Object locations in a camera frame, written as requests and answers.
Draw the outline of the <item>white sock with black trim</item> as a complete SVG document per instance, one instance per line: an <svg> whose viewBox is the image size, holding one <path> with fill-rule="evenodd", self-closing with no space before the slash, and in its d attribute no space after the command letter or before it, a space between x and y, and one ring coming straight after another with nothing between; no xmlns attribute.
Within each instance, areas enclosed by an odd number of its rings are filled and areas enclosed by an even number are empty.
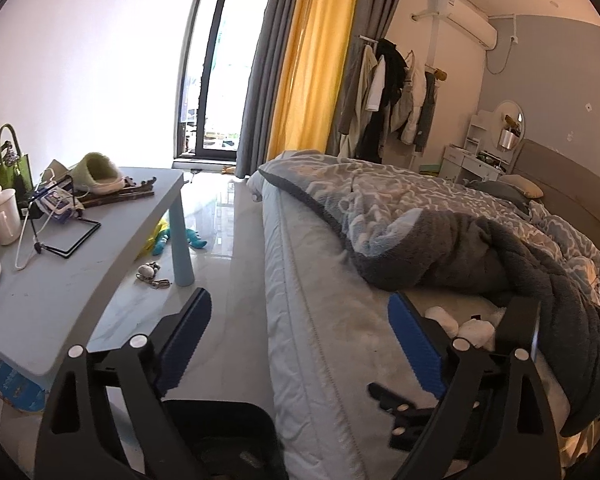
<svg viewBox="0 0 600 480"><path fill-rule="evenodd" d="M458 328L457 336L468 340L475 348L493 351L496 326L482 318L470 318Z"/></svg>

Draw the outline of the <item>blue printed package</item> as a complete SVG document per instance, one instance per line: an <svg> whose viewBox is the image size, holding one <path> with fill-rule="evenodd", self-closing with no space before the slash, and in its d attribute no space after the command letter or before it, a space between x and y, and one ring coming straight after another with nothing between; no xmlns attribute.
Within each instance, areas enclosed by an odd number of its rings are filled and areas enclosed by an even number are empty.
<svg viewBox="0 0 600 480"><path fill-rule="evenodd" d="M48 394L0 358L0 398L21 413L40 414Z"/></svg>

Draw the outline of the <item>bed mattress with grey sheet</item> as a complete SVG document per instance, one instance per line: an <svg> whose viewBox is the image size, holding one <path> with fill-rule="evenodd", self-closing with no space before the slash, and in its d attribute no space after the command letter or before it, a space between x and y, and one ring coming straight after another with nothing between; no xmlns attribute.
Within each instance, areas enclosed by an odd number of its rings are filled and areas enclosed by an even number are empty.
<svg viewBox="0 0 600 480"><path fill-rule="evenodd" d="M390 479L405 453L368 395L378 382L420 408L420 385L387 318L388 292L366 283L339 237L305 204L261 185L268 362L275 427L294 479Z"/></svg>

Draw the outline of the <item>light blue side table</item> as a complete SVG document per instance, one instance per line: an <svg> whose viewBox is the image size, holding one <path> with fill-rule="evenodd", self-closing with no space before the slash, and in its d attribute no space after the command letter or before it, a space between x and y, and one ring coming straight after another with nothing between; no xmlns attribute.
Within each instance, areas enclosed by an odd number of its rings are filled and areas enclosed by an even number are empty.
<svg viewBox="0 0 600 480"><path fill-rule="evenodd" d="M183 171L128 168L134 180L154 179L154 194L86 212L99 229L68 259L49 252L18 271L15 256L30 252L24 240L0 248L0 358L48 387L72 344L87 344L102 312L163 216L171 229L174 282L193 284L181 189Z"/></svg>

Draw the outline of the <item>keys on floor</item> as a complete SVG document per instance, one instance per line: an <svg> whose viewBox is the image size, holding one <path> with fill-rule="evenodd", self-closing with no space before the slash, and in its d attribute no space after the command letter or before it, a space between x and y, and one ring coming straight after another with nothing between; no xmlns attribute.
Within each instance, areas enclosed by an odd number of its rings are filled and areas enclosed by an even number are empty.
<svg viewBox="0 0 600 480"><path fill-rule="evenodd" d="M164 289L171 286L171 282L167 278L160 278L158 272L161 266L155 261L149 261L141 264L135 273L135 277L142 283L154 289Z"/></svg>

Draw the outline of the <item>yellow plastic bag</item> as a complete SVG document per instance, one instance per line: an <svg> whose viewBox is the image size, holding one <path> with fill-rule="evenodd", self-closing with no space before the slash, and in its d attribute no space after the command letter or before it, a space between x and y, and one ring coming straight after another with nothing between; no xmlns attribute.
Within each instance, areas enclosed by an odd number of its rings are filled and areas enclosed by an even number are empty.
<svg viewBox="0 0 600 480"><path fill-rule="evenodd" d="M160 256L166 247L166 243L170 240L170 237L170 224L166 219L161 219L152 231L151 236L146 240L146 243L143 246L143 252L151 254L152 256Z"/></svg>

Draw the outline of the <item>blue toy on floor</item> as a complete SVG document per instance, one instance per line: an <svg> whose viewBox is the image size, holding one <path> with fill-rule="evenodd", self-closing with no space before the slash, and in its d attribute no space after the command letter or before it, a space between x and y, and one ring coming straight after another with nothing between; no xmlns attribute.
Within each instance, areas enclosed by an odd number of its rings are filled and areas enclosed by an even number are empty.
<svg viewBox="0 0 600 480"><path fill-rule="evenodd" d="M206 248L207 242L203 240L196 231L192 229L186 229L185 234L188 246L190 248L194 248L197 250Z"/></svg>

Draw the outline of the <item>dark wooden sticks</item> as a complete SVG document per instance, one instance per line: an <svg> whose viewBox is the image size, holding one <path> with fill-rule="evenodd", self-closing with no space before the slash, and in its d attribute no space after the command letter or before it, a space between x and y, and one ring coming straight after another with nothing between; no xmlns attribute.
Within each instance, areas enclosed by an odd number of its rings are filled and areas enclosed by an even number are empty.
<svg viewBox="0 0 600 480"><path fill-rule="evenodd" d="M116 203L130 202L131 200L139 200L154 195L154 184L157 182L156 177L148 180L135 182L131 177L124 178L124 187L117 191L106 195L96 195L87 193L80 198L80 202L85 209L105 206Z"/></svg>

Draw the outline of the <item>beige pillow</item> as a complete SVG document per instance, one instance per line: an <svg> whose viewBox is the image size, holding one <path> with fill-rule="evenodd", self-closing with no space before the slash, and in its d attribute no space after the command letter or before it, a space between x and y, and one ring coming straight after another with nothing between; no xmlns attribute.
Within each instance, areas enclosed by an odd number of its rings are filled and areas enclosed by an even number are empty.
<svg viewBox="0 0 600 480"><path fill-rule="evenodd" d="M518 192L528 198L528 200L540 200L544 197L544 192L539 185L520 174L503 174L498 180L502 183L516 188Z"/></svg>

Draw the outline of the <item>green white slipper far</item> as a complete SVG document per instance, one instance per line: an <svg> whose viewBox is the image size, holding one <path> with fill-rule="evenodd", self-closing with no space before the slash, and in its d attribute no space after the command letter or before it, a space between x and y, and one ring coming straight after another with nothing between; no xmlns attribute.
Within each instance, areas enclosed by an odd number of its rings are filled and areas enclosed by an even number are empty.
<svg viewBox="0 0 600 480"><path fill-rule="evenodd" d="M83 192L108 195L124 188L124 175L105 155L88 153L70 170L73 186Z"/></svg>

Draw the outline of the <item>green tote bag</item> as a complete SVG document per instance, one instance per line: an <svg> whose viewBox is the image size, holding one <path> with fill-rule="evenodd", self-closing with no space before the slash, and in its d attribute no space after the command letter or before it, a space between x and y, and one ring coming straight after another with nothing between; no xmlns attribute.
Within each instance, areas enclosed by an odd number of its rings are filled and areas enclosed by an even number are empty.
<svg viewBox="0 0 600 480"><path fill-rule="evenodd" d="M33 190L29 156L21 151L18 136L11 124L0 127L0 185L16 192L17 209L27 205Z"/></svg>

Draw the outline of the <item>white vanity with mirror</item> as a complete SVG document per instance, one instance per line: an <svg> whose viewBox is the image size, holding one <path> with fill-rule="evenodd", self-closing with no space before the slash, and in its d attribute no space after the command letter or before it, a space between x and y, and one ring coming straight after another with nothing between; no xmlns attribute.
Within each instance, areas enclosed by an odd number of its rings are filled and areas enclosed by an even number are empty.
<svg viewBox="0 0 600 480"><path fill-rule="evenodd" d="M514 101L502 101L492 112L479 110L469 119L464 144L445 147L439 177L461 184L498 180L509 170L524 128L524 112Z"/></svg>

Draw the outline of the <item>yellow curtain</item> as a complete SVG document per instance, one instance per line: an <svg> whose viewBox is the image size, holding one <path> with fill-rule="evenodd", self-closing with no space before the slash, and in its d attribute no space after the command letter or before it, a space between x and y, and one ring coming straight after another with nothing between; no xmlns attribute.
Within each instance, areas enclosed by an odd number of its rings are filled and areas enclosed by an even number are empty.
<svg viewBox="0 0 600 480"><path fill-rule="evenodd" d="M325 151L346 62L356 0L296 0L268 154Z"/></svg>

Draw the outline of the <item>grey curtain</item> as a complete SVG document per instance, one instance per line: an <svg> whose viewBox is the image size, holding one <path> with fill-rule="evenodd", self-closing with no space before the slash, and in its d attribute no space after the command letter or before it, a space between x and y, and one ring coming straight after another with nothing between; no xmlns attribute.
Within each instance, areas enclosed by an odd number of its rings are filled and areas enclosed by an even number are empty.
<svg viewBox="0 0 600 480"><path fill-rule="evenodd" d="M275 100L297 0L268 0L251 67L237 150L238 178L251 176L264 163Z"/></svg>

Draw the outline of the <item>clothes on rack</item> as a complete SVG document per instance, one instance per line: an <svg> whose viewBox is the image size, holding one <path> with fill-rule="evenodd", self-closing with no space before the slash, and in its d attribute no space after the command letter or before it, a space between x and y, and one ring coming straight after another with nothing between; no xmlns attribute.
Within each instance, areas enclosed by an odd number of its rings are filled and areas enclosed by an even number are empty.
<svg viewBox="0 0 600 480"><path fill-rule="evenodd" d="M434 121L438 87L448 78L440 68L403 56L387 39L361 35L363 50L337 125L338 155L382 162L405 148L422 154Z"/></svg>

